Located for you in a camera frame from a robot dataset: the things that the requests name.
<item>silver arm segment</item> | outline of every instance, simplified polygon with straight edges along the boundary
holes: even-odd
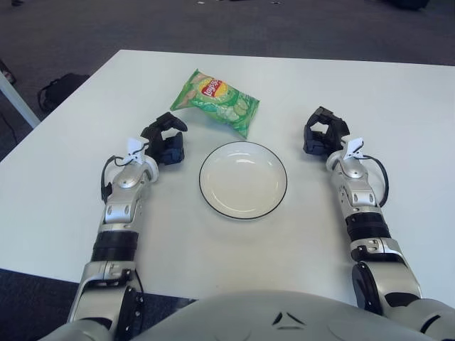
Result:
[[[437,340],[455,336],[455,310],[422,299],[419,283],[398,242],[391,238],[382,210],[359,159],[362,139],[344,136],[342,151],[326,162],[348,234],[353,285],[359,308],[384,315]]]
[[[148,163],[132,161],[115,176],[68,322],[91,319],[112,335],[131,332],[143,302],[134,253],[142,225],[142,202],[154,173]]]

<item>white table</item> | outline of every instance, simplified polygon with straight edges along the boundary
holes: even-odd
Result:
[[[444,66],[119,51],[0,163],[1,268],[79,281],[102,214],[104,162],[169,108],[197,67],[261,100],[248,140],[281,158],[288,190],[259,220],[216,213],[199,192],[199,168],[240,138],[197,109],[175,112],[188,125],[186,159],[161,168],[147,202],[138,252],[146,291],[202,298],[268,288],[355,304],[328,173],[301,149],[303,126],[323,105],[385,164],[385,219],[424,295],[455,306],[455,68]]]

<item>white clip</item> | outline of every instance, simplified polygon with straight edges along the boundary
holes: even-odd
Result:
[[[130,137],[128,138],[127,146],[127,156],[124,157],[122,164],[127,164],[128,162],[135,161],[138,164],[142,165],[147,163],[151,170],[151,182],[158,180],[158,165],[156,161],[148,155],[145,155],[145,150],[150,147],[150,142],[144,137]]]
[[[360,151],[363,147],[363,137],[346,135],[341,138],[341,143],[343,144],[343,160],[348,158],[363,158],[363,154]]]

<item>potato chip bag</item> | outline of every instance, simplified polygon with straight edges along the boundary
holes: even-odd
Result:
[[[254,97],[196,70],[183,86],[171,110],[197,107],[216,121],[231,125],[246,138],[258,105],[259,101]]]

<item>floor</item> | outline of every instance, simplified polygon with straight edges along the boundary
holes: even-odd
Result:
[[[40,88],[67,72],[92,74],[121,48],[455,65],[454,0],[421,11],[384,0],[25,1],[0,3],[0,58],[41,119]],[[31,131],[2,96],[0,112],[19,140]],[[0,120],[0,160],[14,146]],[[1,270],[0,340],[37,340],[64,323],[76,288]],[[146,326],[189,303],[146,300]]]

